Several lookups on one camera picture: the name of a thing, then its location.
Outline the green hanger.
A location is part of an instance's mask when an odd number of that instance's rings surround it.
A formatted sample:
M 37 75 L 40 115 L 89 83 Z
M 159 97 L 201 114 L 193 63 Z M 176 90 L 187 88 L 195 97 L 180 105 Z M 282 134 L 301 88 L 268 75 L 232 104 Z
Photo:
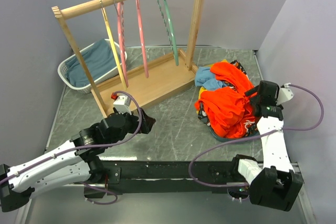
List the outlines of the green hanger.
M 161 13 L 161 17 L 163 19 L 164 22 L 164 26 L 166 29 L 166 33 L 169 39 L 169 43 L 171 46 L 171 49 L 173 51 L 173 57 L 175 60 L 175 65 L 178 66 L 179 65 L 179 55 L 178 55 L 178 50 L 177 50 L 177 44 L 176 44 L 176 39 L 175 39 L 175 32 L 174 32 L 174 27 L 173 27 L 173 22 L 172 22 L 172 17 L 171 17 L 171 13 L 170 13 L 170 9 L 167 3 L 167 0 L 156 0 L 160 13 Z

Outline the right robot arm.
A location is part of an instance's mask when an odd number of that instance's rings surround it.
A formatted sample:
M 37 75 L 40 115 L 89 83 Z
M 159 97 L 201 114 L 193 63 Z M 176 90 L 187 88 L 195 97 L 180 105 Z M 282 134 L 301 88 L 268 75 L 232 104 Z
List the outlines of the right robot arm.
M 284 139 L 282 103 L 293 98 L 289 88 L 281 88 L 274 82 L 260 81 L 259 85 L 245 93 L 250 98 L 255 117 L 259 119 L 263 166 L 252 157 L 237 155 L 237 164 L 230 168 L 233 180 L 249 184 L 249 199 L 254 205 L 289 211 L 303 185 L 301 175 L 295 173 L 288 157 Z

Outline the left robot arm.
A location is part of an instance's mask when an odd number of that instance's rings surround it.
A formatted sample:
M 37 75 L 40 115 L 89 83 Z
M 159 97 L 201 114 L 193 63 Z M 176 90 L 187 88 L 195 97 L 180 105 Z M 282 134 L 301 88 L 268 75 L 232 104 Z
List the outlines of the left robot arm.
M 99 158 L 127 134 L 148 134 L 156 120 L 143 109 L 140 115 L 114 112 L 81 130 L 58 148 L 17 166 L 1 165 L 1 210 L 14 211 L 30 199 L 72 183 L 98 183 L 106 170 Z

